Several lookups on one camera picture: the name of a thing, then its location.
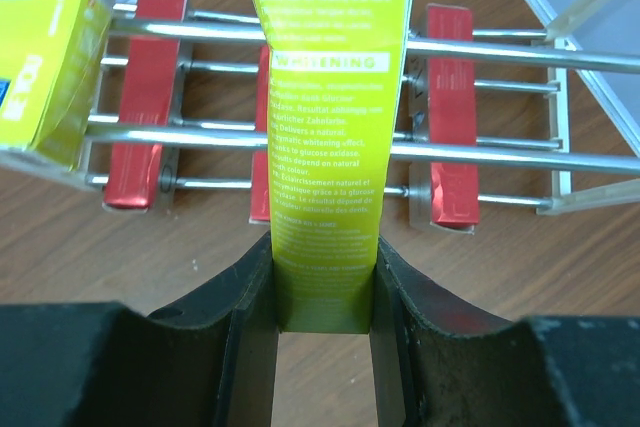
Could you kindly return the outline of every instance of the brown wood surface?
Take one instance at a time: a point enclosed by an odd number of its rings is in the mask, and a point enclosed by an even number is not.
[[[473,9],[478,28],[532,28],[522,0],[415,0]],[[196,7],[254,13],[251,0],[193,0]],[[198,58],[256,61],[244,46],[196,49]],[[478,65],[483,78],[543,82],[542,69]],[[106,101],[117,101],[110,79]],[[629,154],[608,118],[571,75],[575,151]],[[192,75],[184,113],[251,120],[251,78]],[[481,135],[544,138],[540,96],[478,94]],[[407,127],[402,107],[399,123]],[[182,154],[181,174],[243,177],[250,154]],[[622,180],[576,175],[575,187]],[[407,181],[407,164],[392,163],[390,183]],[[544,195],[548,174],[482,168],[486,193]],[[243,192],[180,192],[170,212],[144,216],[104,212],[98,193],[75,192],[22,174],[0,173],[0,302],[121,300],[147,313],[193,290],[233,263],[266,228],[247,223]],[[414,266],[456,294],[508,318],[527,313],[640,314],[640,206],[562,217],[482,206],[474,237],[412,230],[405,200],[385,202],[382,234]],[[275,426],[376,425],[366,336],[281,337]]]

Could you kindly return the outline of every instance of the metal bar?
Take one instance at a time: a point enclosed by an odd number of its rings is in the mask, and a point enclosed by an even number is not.
[[[92,125],[117,124],[118,116],[113,114],[91,114],[89,123]],[[256,126],[252,122],[238,122],[234,120],[196,120],[183,119],[180,126],[193,129],[231,130],[238,132],[252,132]],[[412,132],[394,132],[393,140],[403,142],[428,142],[428,136],[416,138]],[[508,147],[512,149],[556,150],[560,148],[557,140],[507,139],[500,137],[478,137],[478,145],[484,147]]]
[[[113,7],[113,11],[122,14],[133,14],[136,8],[135,4],[116,4]],[[260,25],[258,17],[207,10],[194,10],[189,14],[189,18],[196,21]],[[473,36],[485,39],[544,40],[547,38],[547,31],[544,29],[474,29]]]
[[[458,57],[482,62],[506,62],[538,67],[640,73],[640,56],[546,47],[414,38],[407,42],[407,54]]]
[[[126,142],[165,144],[188,148],[237,148],[266,150],[263,132],[239,132],[185,127],[157,127],[126,124],[90,124],[86,137],[100,143]],[[565,154],[521,151],[493,147],[394,142],[391,156],[396,160],[459,162],[501,165],[527,169],[603,172],[640,175],[640,159],[613,155]]]
[[[564,39],[552,41],[555,48],[564,48]],[[569,116],[569,77],[567,69],[550,68],[547,78],[559,87],[556,95],[549,96],[549,136],[560,141],[560,152],[571,152],[571,127]],[[572,174],[566,171],[551,172],[551,197],[557,198],[571,193]]]
[[[640,202],[640,179],[579,190],[551,200],[552,204],[547,208],[539,208],[538,214],[559,215]]]
[[[108,175],[88,174],[87,185],[90,187],[104,187],[109,180]],[[187,190],[251,190],[249,179],[199,179],[193,177],[179,177],[176,179],[176,189]],[[409,187],[406,185],[386,186],[384,195],[387,197],[409,197]],[[549,208],[551,199],[536,197],[520,197],[514,195],[480,194],[480,202],[489,204],[514,205],[521,207]]]
[[[169,22],[140,19],[113,19],[114,35],[145,35],[188,39],[192,42],[242,42],[263,44],[259,26],[205,22]],[[539,67],[566,67],[584,70],[640,73],[640,57],[557,50],[527,46],[489,44],[451,40],[429,40],[420,37],[407,41],[407,54],[472,59],[484,62],[507,62]]]
[[[473,29],[474,39],[505,40],[544,40],[547,31],[544,29]]]
[[[558,86],[554,84],[537,84],[532,82],[514,82],[510,80],[476,79],[478,90],[498,90],[504,92],[524,92],[529,94],[555,94]]]
[[[118,57],[109,55],[102,59],[101,65],[107,68],[126,67],[128,59],[126,57]],[[257,64],[229,63],[229,62],[211,62],[205,60],[194,60],[188,66],[190,72],[215,72],[229,74],[251,74],[258,73]],[[402,82],[412,82],[412,79],[406,75],[402,76]],[[558,87],[553,84],[536,84],[530,82],[512,82],[507,80],[476,80],[475,86],[480,90],[498,90],[508,92],[527,92],[534,94],[553,94],[558,91]]]

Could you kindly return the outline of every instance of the metal rod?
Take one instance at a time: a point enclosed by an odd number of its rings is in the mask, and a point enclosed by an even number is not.
[[[136,8],[135,4],[116,4],[113,7],[113,11],[121,14],[134,14]],[[260,25],[258,17],[207,10],[194,10],[189,14],[188,18],[196,21]],[[474,29],[473,36],[485,39],[545,40],[547,31],[544,29]]]
[[[114,35],[145,35],[188,39],[192,42],[244,42],[263,44],[259,26],[213,22],[169,22],[116,18],[111,23]],[[504,44],[413,37],[407,41],[407,54],[459,57],[484,62],[507,62],[539,67],[566,67],[609,72],[640,73],[640,57],[626,54],[550,49]]]
[[[264,132],[208,130],[127,124],[90,124],[88,140],[100,143],[166,144],[188,148],[266,150]],[[396,160],[501,165],[528,169],[640,175],[640,159],[612,155],[566,154],[493,147],[393,142]]]
[[[414,38],[407,42],[407,54],[459,57],[483,62],[506,62],[538,67],[640,73],[640,56],[546,47]]]
[[[126,57],[118,57],[109,55],[102,59],[101,65],[107,68],[123,68],[128,64]],[[211,62],[204,60],[194,60],[188,67],[190,72],[203,73],[229,73],[229,74],[251,74],[258,73],[257,64],[243,64],[230,62]],[[402,82],[408,83],[413,80],[406,76],[402,76]],[[505,92],[527,92],[533,94],[554,94],[558,91],[558,87],[553,84],[536,84],[530,82],[512,82],[507,80],[485,80],[478,79],[475,86],[480,90],[498,90]]]
[[[108,175],[88,174],[86,176],[87,185],[90,187],[104,187],[109,180]],[[251,180],[249,179],[199,179],[191,177],[178,177],[176,179],[177,189],[188,190],[251,190]],[[387,197],[407,198],[410,195],[409,187],[406,185],[386,186],[384,195]],[[549,208],[551,199],[537,197],[520,197],[514,195],[480,194],[480,202],[490,204],[514,205],[533,208]]]
[[[473,29],[474,39],[545,40],[545,29]]]
[[[558,86],[554,84],[538,84],[532,82],[514,82],[510,80],[484,80],[476,79],[475,87],[478,90],[498,90],[504,92],[523,92],[529,94],[555,94]]]
[[[91,114],[91,125],[117,124],[118,116],[113,114]],[[234,120],[196,120],[183,119],[180,126],[192,129],[231,130],[238,132],[252,132],[256,126],[252,122],[238,122]],[[428,142],[429,137],[421,135],[415,137],[412,132],[394,132],[393,140],[403,142]],[[478,145],[485,147],[508,147],[512,149],[556,150],[561,144],[558,140],[507,139],[500,137],[478,137]]]

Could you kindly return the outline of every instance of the red block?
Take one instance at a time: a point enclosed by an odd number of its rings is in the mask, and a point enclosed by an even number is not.
[[[460,7],[429,5],[427,37],[472,40],[473,16]],[[429,138],[435,144],[476,145],[475,72],[472,61],[430,57],[427,61]],[[480,220],[478,168],[431,164],[431,221],[468,229]]]
[[[186,13],[187,0],[138,0],[136,17],[181,21]],[[180,51],[181,44],[177,40],[132,38],[120,100],[120,122],[169,124],[176,89],[181,89],[176,86]],[[159,187],[164,149],[160,144],[115,144],[104,205],[112,209],[149,209]]]
[[[267,131],[267,105],[269,104],[269,47],[260,49],[258,85],[256,88],[256,132]],[[266,152],[253,154],[251,169],[251,208],[249,222],[271,220],[269,210],[269,159]]]

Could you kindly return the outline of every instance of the yellow-green box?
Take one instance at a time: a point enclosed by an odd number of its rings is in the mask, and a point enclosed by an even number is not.
[[[0,0],[0,164],[76,167],[114,2]]]

